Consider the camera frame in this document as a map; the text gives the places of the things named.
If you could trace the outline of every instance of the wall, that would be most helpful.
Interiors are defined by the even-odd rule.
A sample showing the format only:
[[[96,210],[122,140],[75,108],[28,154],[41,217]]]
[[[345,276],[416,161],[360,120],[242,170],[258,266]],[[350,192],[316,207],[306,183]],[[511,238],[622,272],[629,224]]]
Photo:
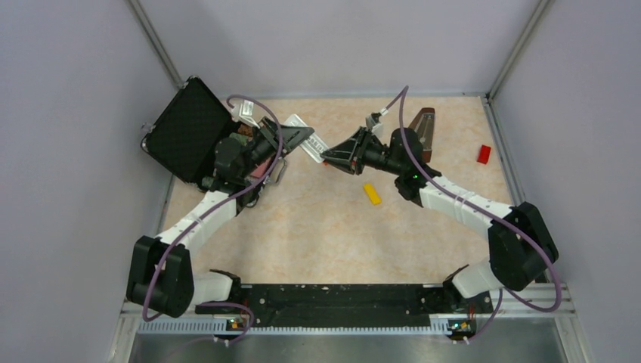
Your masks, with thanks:
[[[138,146],[174,95],[125,2],[0,2],[0,356],[104,361],[169,174]]]
[[[537,0],[142,0],[219,96],[486,92]]]
[[[497,99],[596,361],[638,361],[641,2],[553,4]]]

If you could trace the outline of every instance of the yellow block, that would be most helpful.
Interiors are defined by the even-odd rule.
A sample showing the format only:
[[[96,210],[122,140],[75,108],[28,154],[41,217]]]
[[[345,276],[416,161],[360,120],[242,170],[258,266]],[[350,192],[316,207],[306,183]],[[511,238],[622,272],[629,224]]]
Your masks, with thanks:
[[[370,201],[372,202],[373,205],[380,204],[380,201],[381,201],[380,197],[372,184],[367,183],[363,186],[363,188],[365,189],[365,193],[367,193],[367,196],[370,198]]]

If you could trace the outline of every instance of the red block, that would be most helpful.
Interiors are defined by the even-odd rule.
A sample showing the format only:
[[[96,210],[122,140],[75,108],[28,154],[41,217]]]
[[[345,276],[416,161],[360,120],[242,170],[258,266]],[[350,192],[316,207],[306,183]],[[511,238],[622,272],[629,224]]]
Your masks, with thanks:
[[[478,159],[476,159],[476,161],[481,164],[487,164],[490,159],[490,151],[492,151],[491,147],[482,145],[481,150],[478,152]]]

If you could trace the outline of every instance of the wooden table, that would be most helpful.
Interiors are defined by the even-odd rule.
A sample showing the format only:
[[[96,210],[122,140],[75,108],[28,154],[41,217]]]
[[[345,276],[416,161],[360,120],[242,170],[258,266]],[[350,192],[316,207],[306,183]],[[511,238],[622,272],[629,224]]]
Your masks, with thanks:
[[[281,122],[297,113],[334,146],[364,126],[365,116],[387,98],[269,100]],[[451,181],[492,200],[509,195],[479,98],[408,98],[406,125],[421,107],[436,109],[430,166]],[[382,118],[383,142],[398,127],[398,108]],[[487,165],[476,162],[492,146]],[[422,209],[396,191],[394,176],[375,169],[348,175],[313,161],[303,150],[287,157],[283,181],[267,188],[258,205],[226,223],[194,258],[194,271],[217,268],[248,283],[441,282],[466,263],[488,255],[486,241],[453,219]],[[382,198],[372,205],[363,190],[372,183]],[[165,228],[203,194],[177,181]]]

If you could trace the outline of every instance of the floor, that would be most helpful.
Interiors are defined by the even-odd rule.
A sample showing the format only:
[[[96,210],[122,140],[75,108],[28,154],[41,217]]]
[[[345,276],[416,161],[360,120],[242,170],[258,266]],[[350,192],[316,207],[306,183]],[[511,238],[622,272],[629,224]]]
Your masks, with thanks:
[[[281,122],[297,113],[334,146],[364,126],[365,116],[387,98],[269,100]],[[492,200],[509,195],[480,98],[408,98],[407,124],[422,107],[436,109],[430,166],[451,181]],[[382,118],[389,142],[398,109]],[[482,144],[493,148],[487,165],[476,162]],[[318,164],[303,150],[288,156],[280,185],[266,189],[258,205],[223,225],[192,263],[194,271],[217,268],[247,283],[429,283],[488,255],[483,238],[440,213],[404,200],[394,176],[375,169],[348,175]],[[371,183],[382,203],[372,205]],[[203,195],[177,181],[165,228],[195,207]]]

